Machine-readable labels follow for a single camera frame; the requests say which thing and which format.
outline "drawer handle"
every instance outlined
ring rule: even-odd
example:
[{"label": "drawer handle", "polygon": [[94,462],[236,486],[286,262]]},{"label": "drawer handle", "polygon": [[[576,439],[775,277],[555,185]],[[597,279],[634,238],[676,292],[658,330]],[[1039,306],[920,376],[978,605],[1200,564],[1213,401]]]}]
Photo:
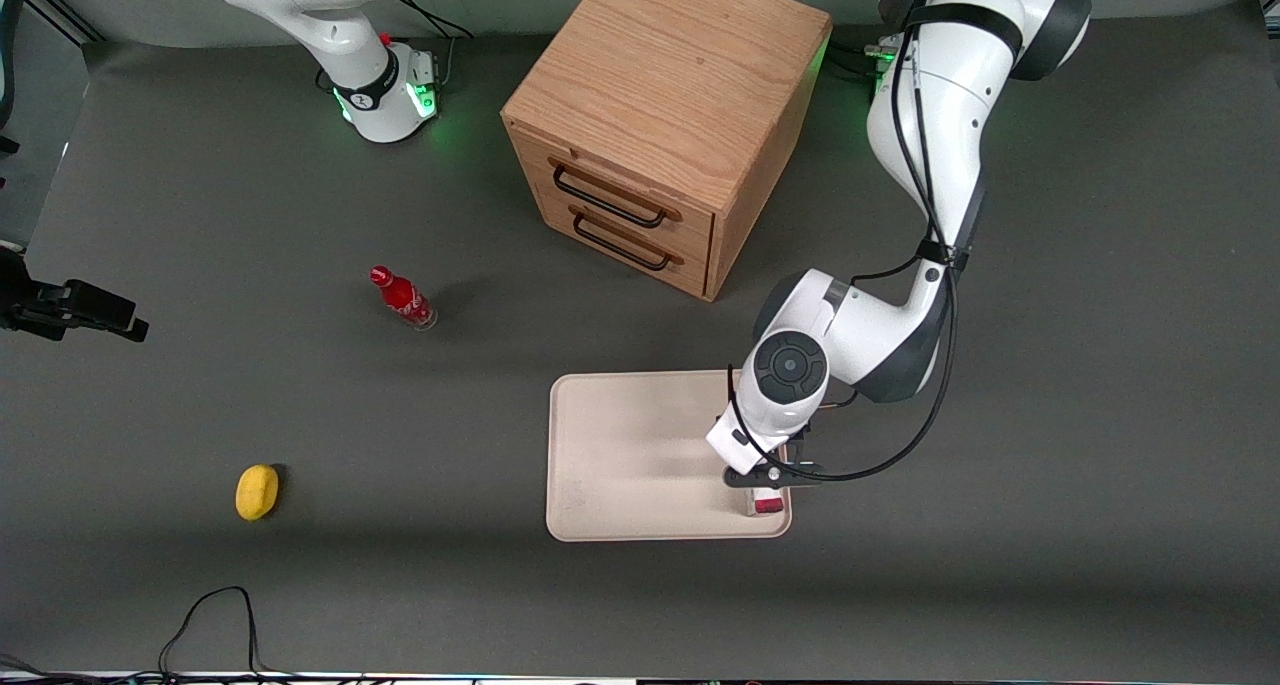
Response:
[{"label": "drawer handle", "polygon": [[577,189],[572,184],[566,183],[562,179],[563,175],[564,175],[564,166],[557,165],[556,174],[552,175],[552,182],[556,183],[556,187],[562,189],[562,192],[566,192],[576,198],[581,198],[581,201],[589,202],[590,205],[594,205],[595,207],[599,207],[605,213],[612,213],[613,215],[621,216],[621,219],[626,220],[627,223],[631,223],[634,225],[640,225],[646,230],[652,230],[658,225],[662,225],[662,222],[667,218],[667,211],[659,211],[658,216],[654,216],[652,220],[646,220],[644,219],[644,216],[632,215],[626,210],[622,210],[622,207],[613,205],[612,202],[605,202],[603,201],[603,198],[598,198],[591,193],[586,192],[585,189]]},{"label": "drawer handle", "polygon": [[603,248],[607,248],[607,251],[609,251],[609,252],[612,252],[614,255],[618,255],[621,257],[626,257],[631,262],[635,262],[640,268],[644,268],[645,270],[650,270],[650,271],[663,270],[663,269],[667,268],[667,265],[671,264],[671,256],[667,255],[667,254],[663,254],[662,262],[649,262],[644,257],[640,257],[639,255],[627,252],[627,251],[625,251],[625,248],[621,248],[621,247],[611,243],[608,239],[604,239],[604,238],[602,238],[599,236],[594,236],[591,233],[588,233],[588,230],[582,229],[582,220],[584,219],[585,219],[585,216],[581,213],[575,213],[573,214],[573,230],[575,230],[575,233],[582,236],[586,239],[590,239],[590,242],[593,242],[593,243],[595,243],[595,245],[598,245],[598,246],[600,246]]}]

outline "tabletop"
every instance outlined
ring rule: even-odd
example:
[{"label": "tabletop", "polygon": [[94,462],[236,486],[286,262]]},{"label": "tabletop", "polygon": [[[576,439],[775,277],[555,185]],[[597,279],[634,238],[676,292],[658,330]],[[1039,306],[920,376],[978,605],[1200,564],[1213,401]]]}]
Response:
[{"label": "tabletop", "polygon": [[[0,343],[0,645],[148,667],[192,599],[241,584],[285,670],[1274,680],[1261,23],[1247,3],[1101,20],[1061,73],[1006,88],[933,433],[795,493],[791,530],[756,542],[552,539],[548,392],[736,364],[782,277],[910,254],[922,223],[868,147],[864,85],[819,78],[709,305],[539,220],[498,110],[545,37],[457,44],[439,119],[392,146],[348,129],[301,47],[97,47],[28,261],[133,298],[151,334]],[[425,289],[433,330],[394,321],[375,264]],[[822,414],[806,452],[878,462],[929,399]],[[246,524],[255,462],[288,483]],[[210,603],[174,667],[241,667],[243,626]]]}]

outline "beige tray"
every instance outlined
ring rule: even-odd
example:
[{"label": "beige tray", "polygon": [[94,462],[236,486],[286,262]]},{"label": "beige tray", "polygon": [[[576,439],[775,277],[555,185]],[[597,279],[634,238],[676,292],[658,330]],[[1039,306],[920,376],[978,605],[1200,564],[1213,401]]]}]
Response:
[{"label": "beige tray", "polygon": [[777,538],[783,511],[746,516],[703,439],[724,411],[724,371],[566,375],[552,385],[547,529],[558,540]]}]

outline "wood grain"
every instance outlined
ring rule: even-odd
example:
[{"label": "wood grain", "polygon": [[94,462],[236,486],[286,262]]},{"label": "wood grain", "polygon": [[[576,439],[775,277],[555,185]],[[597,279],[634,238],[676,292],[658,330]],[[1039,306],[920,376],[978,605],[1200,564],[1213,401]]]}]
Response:
[{"label": "wood grain", "polygon": [[[543,219],[586,242],[584,214],[613,245],[676,256],[654,277],[712,301],[791,157],[829,33],[790,0],[582,0],[502,111]],[[564,193],[557,165],[667,216],[645,229]]]},{"label": "wood grain", "polygon": [[727,214],[829,24],[791,0],[582,0],[503,114]]},{"label": "wood grain", "polygon": [[804,117],[809,111],[809,100],[813,96],[814,83],[818,82],[818,70],[822,67],[823,52],[814,56],[809,69],[805,70],[800,87],[791,96],[786,110],[778,117],[773,133],[760,152],[755,166],[746,175],[741,189],[737,192],[737,206],[733,207],[732,216],[718,216],[716,230],[712,234],[710,255],[707,269],[707,298],[716,300],[719,289],[724,284],[730,268],[737,260],[746,237],[751,234],[756,216],[764,210],[773,193],[774,184],[782,177],[791,152],[795,151],[796,141],[800,140],[800,129],[804,127]]}]

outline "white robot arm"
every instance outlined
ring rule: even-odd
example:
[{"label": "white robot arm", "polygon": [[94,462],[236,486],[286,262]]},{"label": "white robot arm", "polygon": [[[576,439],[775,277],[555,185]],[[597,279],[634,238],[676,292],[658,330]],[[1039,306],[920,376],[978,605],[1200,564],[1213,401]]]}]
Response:
[{"label": "white robot arm", "polygon": [[366,140],[401,141],[435,115],[430,52],[384,44],[358,6],[371,0],[225,0],[293,35],[333,79],[343,115]]},{"label": "white robot arm", "polygon": [[756,320],[737,402],[707,435],[730,467],[748,475],[762,451],[799,433],[828,378],[878,403],[910,398],[928,382],[986,198],[979,143],[991,108],[1010,76],[1041,79],[1066,61],[1089,12],[1089,0],[881,0],[882,17],[904,35],[868,134],[929,223],[911,292],[890,305],[818,270],[777,284]]}]

